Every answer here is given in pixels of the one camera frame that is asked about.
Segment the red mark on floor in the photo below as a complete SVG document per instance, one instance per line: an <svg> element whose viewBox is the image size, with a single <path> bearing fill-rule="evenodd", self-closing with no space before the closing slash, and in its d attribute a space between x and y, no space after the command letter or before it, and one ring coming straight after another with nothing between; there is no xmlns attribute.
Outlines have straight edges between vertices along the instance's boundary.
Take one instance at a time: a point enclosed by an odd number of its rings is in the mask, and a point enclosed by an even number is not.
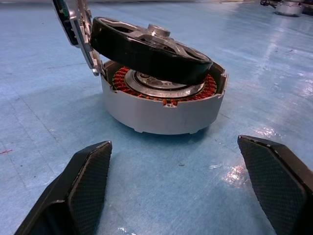
<svg viewBox="0 0 313 235"><path fill-rule="evenodd" d="M8 150L5 150L3 152L0 152L0 154L5 154L5 153L9 153L9 152L12 152L13 150L12 149L8 149Z"/></svg>

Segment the textured grip surface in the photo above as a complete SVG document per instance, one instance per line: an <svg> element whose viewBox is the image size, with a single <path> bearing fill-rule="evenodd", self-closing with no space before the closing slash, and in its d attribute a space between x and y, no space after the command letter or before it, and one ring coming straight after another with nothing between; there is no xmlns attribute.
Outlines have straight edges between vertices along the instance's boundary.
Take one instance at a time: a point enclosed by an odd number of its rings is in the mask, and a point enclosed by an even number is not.
<svg viewBox="0 0 313 235"><path fill-rule="evenodd" d="M306 203L304 188L269 146L239 139L253 190L277 235L291 235Z"/></svg>
<svg viewBox="0 0 313 235"><path fill-rule="evenodd" d="M80 235L94 233L104 203L104 194L109 170L111 144L104 143L95 149L68 197L68 207Z"/></svg>

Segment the blue floor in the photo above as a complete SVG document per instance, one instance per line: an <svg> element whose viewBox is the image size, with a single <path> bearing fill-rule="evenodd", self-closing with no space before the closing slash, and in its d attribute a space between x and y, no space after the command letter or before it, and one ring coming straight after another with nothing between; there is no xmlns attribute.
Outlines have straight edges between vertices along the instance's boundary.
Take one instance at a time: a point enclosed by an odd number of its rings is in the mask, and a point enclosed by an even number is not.
<svg viewBox="0 0 313 235"><path fill-rule="evenodd" d="M273 235L237 146L287 145L313 169L313 18L258 3L94 4L224 66L218 119L194 135L136 133L104 108L100 78L70 47L49 4L0 4L0 234L13 234L73 153L111 140L99 235Z"/></svg>

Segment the copper coil winding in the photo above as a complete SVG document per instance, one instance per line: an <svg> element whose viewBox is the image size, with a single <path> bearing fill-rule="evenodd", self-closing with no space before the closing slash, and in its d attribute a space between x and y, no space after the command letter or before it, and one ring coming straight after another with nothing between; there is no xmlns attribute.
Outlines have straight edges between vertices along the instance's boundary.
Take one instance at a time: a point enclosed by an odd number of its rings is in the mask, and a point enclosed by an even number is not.
<svg viewBox="0 0 313 235"><path fill-rule="evenodd" d="M191 95L184 98L177 99L162 99L157 97L148 96L142 93L139 93L133 89L131 89L125 82L125 75L130 69L127 67L122 67L119 71L115 73L113 76L113 87L115 90L125 92L127 94L135 95L140 98L152 99L152 100L161 100L163 101L163 105L173 104L177 106L179 101L191 101L191 100L200 100L213 96L216 93L216 82L215 80L208 74L205 78L204 88L197 94Z"/></svg>

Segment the black rubber wheel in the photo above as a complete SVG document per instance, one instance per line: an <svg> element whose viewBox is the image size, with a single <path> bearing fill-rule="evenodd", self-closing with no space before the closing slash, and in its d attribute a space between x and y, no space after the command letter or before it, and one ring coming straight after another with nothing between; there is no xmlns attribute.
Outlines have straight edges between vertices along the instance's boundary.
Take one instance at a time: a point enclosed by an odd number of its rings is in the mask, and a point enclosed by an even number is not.
<svg viewBox="0 0 313 235"><path fill-rule="evenodd" d="M93 19L91 46L130 69L179 84L202 83L213 64L201 52L169 37L156 37L148 29L103 17ZM183 54L171 46L178 47Z"/></svg>

